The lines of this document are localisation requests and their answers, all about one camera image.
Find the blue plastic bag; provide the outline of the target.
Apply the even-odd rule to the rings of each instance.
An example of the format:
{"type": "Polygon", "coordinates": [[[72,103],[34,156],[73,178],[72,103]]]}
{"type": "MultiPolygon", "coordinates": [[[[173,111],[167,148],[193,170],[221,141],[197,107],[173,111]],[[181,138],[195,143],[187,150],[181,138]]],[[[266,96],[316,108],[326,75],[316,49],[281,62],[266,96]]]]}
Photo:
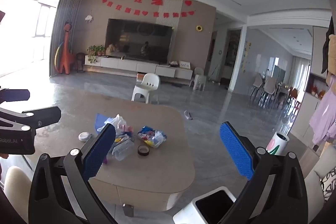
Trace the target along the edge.
{"type": "Polygon", "coordinates": [[[96,132],[99,134],[103,130],[103,128],[105,127],[106,124],[112,124],[113,121],[114,121],[114,118],[106,117],[106,116],[98,113],[96,115],[94,128],[95,128],[96,132]]]}

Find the grey stacked stools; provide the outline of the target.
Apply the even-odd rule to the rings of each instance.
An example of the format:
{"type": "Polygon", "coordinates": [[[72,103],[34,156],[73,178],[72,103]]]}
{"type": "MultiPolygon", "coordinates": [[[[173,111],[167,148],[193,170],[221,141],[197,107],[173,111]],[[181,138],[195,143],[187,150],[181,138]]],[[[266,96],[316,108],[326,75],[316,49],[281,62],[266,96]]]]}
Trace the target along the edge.
{"type": "Polygon", "coordinates": [[[193,76],[191,78],[189,87],[193,87],[193,90],[204,91],[207,82],[207,77],[204,75],[202,68],[196,67],[194,69],[193,76]]]}

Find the orange dinosaur toy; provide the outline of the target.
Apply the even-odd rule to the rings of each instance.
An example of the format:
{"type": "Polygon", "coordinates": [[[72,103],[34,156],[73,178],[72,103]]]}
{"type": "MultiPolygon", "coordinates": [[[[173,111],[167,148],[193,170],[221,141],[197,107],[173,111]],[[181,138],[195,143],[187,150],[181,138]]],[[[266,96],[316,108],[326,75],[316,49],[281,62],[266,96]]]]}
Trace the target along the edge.
{"type": "Polygon", "coordinates": [[[62,74],[63,72],[67,75],[70,74],[71,65],[76,67],[76,57],[74,54],[70,53],[69,50],[69,40],[70,32],[72,29],[71,22],[66,21],[64,24],[64,40],[57,48],[54,57],[54,68],[56,73],[62,74]]]}

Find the white side cabinet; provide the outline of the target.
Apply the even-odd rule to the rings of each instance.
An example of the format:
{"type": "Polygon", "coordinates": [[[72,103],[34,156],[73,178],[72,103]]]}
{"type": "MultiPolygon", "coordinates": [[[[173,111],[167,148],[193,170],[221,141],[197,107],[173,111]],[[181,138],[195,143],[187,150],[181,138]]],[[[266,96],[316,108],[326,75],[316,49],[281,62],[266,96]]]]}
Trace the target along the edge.
{"type": "Polygon", "coordinates": [[[310,118],[321,101],[320,92],[326,92],[327,89],[326,72],[322,75],[309,74],[303,99],[290,131],[293,136],[306,145],[309,145],[313,138],[313,130],[309,126],[310,118]]]}

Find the beige sofa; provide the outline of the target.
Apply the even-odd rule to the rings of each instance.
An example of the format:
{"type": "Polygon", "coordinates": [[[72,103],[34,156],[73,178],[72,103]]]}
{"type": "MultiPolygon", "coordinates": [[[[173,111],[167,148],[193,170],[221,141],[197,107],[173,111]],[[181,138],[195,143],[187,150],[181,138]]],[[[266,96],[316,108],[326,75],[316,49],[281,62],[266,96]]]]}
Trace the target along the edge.
{"type": "Polygon", "coordinates": [[[299,163],[305,179],[307,191],[307,223],[311,223],[326,203],[322,191],[321,180],[335,168],[335,146],[332,144],[329,145],[320,156],[318,156],[312,149],[307,148],[302,158],[299,160],[299,163]]]}

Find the large black television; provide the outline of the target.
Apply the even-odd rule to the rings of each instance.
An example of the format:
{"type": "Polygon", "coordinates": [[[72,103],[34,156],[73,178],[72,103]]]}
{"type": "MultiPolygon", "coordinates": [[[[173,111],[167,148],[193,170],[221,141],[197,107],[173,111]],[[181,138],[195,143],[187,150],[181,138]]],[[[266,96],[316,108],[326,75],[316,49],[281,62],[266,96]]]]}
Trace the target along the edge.
{"type": "Polygon", "coordinates": [[[109,19],[105,53],[113,57],[166,64],[173,29],[135,20],[109,19]]]}

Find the white plastic bag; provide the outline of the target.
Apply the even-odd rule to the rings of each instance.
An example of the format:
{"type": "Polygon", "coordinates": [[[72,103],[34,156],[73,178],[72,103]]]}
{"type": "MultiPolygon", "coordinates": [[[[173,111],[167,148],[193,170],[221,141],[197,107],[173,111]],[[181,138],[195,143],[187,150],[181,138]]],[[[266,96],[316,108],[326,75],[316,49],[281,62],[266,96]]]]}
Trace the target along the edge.
{"type": "Polygon", "coordinates": [[[126,120],[124,120],[119,114],[117,114],[114,118],[107,118],[104,123],[113,125],[117,134],[123,133],[127,127],[126,120]]]}

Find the green potted plant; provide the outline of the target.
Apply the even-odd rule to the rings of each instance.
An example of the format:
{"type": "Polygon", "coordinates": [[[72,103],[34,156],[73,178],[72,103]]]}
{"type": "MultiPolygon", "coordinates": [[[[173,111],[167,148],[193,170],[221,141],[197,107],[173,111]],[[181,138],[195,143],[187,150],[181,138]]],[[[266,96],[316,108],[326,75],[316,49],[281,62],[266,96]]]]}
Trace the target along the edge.
{"type": "Polygon", "coordinates": [[[89,63],[94,64],[97,62],[98,56],[105,55],[105,47],[103,45],[92,45],[88,47],[87,52],[89,63]]]}

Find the cloud wall decoration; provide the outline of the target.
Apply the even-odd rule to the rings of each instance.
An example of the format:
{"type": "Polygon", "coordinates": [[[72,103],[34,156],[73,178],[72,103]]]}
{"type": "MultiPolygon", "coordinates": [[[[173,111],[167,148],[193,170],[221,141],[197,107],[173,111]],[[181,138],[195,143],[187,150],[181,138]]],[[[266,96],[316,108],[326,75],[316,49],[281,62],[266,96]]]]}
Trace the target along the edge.
{"type": "Polygon", "coordinates": [[[87,15],[87,16],[85,17],[85,21],[86,21],[86,22],[92,22],[92,20],[93,20],[93,16],[92,16],[92,15],[87,15]]]}

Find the blue white snack bag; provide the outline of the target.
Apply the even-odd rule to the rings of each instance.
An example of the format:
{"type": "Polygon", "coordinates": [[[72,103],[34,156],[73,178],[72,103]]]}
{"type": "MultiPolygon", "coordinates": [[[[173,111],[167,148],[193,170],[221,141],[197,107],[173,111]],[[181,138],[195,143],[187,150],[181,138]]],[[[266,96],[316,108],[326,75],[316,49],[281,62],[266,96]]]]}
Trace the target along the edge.
{"type": "Polygon", "coordinates": [[[151,148],[158,148],[167,140],[167,136],[164,132],[155,130],[149,126],[144,126],[137,133],[137,136],[151,148]]]}

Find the white tv cabinet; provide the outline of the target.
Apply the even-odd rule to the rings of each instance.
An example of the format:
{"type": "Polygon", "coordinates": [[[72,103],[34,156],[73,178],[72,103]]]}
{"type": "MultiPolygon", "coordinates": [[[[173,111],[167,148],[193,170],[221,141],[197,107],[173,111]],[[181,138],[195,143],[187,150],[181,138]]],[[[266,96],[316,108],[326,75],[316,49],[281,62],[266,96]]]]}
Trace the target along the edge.
{"type": "Polygon", "coordinates": [[[90,72],[109,73],[136,77],[138,73],[154,73],[160,77],[179,80],[190,80],[193,76],[191,69],[173,68],[168,65],[156,65],[142,61],[125,60],[114,57],[88,56],[85,57],[85,69],[90,72]]]}

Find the purple slipper on floor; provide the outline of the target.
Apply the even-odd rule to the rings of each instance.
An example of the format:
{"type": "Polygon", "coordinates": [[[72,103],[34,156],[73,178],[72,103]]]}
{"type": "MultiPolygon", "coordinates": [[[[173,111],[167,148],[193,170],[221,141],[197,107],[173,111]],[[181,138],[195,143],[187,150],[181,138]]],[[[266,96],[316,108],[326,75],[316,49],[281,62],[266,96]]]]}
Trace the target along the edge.
{"type": "Polygon", "coordinates": [[[192,116],[191,116],[191,114],[190,114],[190,112],[189,112],[188,110],[185,110],[183,114],[184,114],[185,118],[186,118],[188,121],[190,121],[190,120],[193,119],[192,116]]]}

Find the pink hanging clothes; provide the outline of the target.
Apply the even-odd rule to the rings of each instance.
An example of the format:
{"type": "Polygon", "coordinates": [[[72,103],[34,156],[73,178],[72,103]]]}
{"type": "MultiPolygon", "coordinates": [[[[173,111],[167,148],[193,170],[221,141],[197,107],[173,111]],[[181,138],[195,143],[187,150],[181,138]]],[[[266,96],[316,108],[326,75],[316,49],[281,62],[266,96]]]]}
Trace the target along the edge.
{"type": "Polygon", "coordinates": [[[335,139],[335,107],[335,94],[330,89],[323,96],[309,121],[314,133],[312,140],[314,145],[330,138],[335,139]]]}

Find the pink carton box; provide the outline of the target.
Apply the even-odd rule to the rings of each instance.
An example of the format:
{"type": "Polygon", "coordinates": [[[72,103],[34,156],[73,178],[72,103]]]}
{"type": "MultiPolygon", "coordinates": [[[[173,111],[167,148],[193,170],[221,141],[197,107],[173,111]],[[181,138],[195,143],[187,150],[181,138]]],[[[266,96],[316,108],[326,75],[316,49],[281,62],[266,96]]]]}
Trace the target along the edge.
{"type": "Polygon", "coordinates": [[[133,128],[129,125],[126,124],[119,125],[118,129],[120,130],[121,134],[128,134],[128,135],[133,134],[133,128]]]}

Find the tulip pattern round bin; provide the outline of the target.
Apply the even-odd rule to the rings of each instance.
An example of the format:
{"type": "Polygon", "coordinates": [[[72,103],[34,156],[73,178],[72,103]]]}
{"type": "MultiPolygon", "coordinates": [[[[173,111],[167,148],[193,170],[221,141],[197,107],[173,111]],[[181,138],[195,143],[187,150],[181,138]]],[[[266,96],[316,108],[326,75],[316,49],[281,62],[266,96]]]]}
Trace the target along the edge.
{"type": "Polygon", "coordinates": [[[287,135],[275,132],[268,143],[266,150],[271,155],[282,155],[288,142],[289,138],[287,135]]]}

